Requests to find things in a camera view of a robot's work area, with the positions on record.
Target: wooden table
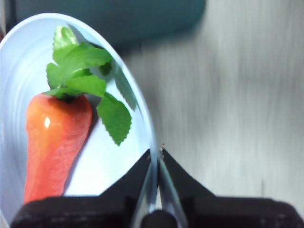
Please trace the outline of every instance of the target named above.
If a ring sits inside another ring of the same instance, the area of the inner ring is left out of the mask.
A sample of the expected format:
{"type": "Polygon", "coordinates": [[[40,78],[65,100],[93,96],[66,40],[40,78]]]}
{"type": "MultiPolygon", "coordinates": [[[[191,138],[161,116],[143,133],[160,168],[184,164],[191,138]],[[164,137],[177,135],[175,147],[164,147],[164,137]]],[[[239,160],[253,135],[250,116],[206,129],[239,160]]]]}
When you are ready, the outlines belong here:
{"type": "Polygon", "coordinates": [[[209,0],[192,31],[121,55],[189,174],[304,217],[304,1],[209,0]]]}

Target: teal object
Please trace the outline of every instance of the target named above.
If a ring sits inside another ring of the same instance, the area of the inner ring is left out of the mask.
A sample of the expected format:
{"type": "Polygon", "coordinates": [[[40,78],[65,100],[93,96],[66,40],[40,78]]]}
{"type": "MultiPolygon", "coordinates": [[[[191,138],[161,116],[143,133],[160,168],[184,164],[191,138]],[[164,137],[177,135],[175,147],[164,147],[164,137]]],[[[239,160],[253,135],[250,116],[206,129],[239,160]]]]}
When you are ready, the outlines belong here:
{"type": "Polygon", "coordinates": [[[62,13],[121,47],[188,29],[204,9],[205,0],[6,0],[6,21],[10,29],[38,13],[62,13]]]}

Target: carrot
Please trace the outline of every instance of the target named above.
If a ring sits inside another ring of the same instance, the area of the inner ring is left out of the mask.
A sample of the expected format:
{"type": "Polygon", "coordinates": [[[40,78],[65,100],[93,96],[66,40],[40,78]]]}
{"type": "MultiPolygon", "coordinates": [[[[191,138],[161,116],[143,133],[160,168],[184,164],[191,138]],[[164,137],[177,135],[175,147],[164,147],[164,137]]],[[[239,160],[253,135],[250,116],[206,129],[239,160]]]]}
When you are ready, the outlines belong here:
{"type": "Polygon", "coordinates": [[[126,138],[131,116],[110,93],[106,81],[91,73],[112,61],[103,48],[78,44],[72,30],[58,26],[53,60],[47,65],[50,90],[32,98],[27,109],[28,163],[24,202],[60,196],[72,163],[92,121],[91,106],[83,94],[100,97],[97,109],[114,143],[126,138]]]}
{"type": "Polygon", "coordinates": [[[81,95],[68,103],[39,94],[27,109],[28,163],[24,202],[60,196],[70,167],[92,121],[92,109],[81,95]]]}

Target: green leaf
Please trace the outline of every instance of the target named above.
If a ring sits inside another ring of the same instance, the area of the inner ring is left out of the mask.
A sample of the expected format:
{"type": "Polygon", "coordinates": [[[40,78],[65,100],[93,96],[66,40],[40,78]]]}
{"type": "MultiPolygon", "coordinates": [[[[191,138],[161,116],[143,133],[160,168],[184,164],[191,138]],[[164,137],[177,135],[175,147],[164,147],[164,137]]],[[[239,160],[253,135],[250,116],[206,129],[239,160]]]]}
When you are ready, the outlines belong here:
{"type": "Polygon", "coordinates": [[[112,56],[106,50],[81,43],[67,54],[60,65],[71,72],[80,68],[101,66],[111,59],[112,56]]]}
{"type": "Polygon", "coordinates": [[[106,76],[111,71],[111,68],[112,68],[111,62],[108,62],[108,63],[105,63],[104,65],[100,66],[99,70],[103,76],[106,76]]]}
{"type": "Polygon", "coordinates": [[[77,40],[72,30],[67,27],[57,26],[53,43],[53,59],[55,62],[60,64],[75,47],[77,47],[77,40]]]}
{"type": "Polygon", "coordinates": [[[87,75],[92,75],[91,71],[89,69],[78,69],[72,72],[72,78],[73,77],[83,77],[87,75]]]}
{"type": "Polygon", "coordinates": [[[72,89],[72,88],[68,88],[68,87],[61,87],[61,88],[55,88],[55,89],[51,89],[49,91],[44,92],[44,94],[46,95],[51,95],[51,96],[55,96],[59,99],[62,100],[70,100],[73,99],[77,96],[80,96],[81,94],[83,94],[81,91],[72,89]]]}
{"type": "Polygon", "coordinates": [[[109,93],[105,93],[97,106],[106,130],[117,145],[127,137],[131,127],[131,116],[124,104],[109,93]]]}
{"type": "Polygon", "coordinates": [[[60,87],[62,79],[59,66],[54,63],[47,65],[47,79],[47,83],[51,89],[60,87]]]}
{"type": "Polygon", "coordinates": [[[96,96],[104,96],[106,83],[96,75],[73,77],[66,81],[69,88],[93,94],[96,96]]]}

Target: white plate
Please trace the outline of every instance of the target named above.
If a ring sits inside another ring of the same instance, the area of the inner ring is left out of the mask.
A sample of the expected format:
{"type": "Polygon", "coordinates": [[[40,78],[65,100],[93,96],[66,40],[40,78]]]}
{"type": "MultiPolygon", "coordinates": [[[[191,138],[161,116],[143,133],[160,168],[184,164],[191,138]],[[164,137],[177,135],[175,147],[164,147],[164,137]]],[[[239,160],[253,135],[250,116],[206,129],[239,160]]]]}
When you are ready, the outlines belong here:
{"type": "Polygon", "coordinates": [[[91,27],[70,16],[44,13],[30,17],[14,27],[0,43],[1,212],[9,223],[23,202],[27,160],[25,112],[34,95],[48,90],[46,65],[52,61],[53,34],[58,25],[71,27],[79,39],[104,47],[113,56],[121,74],[108,83],[107,91],[124,102],[132,116],[130,132],[119,147],[113,143],[101,120],[97,120],[65,195],[102,193],[147,149],[151,149],[152,159],[156,161],[155,135],[144,98],[109,43],[91,27]],[[133,99],[134,110],[124,97],[133,99]]]}

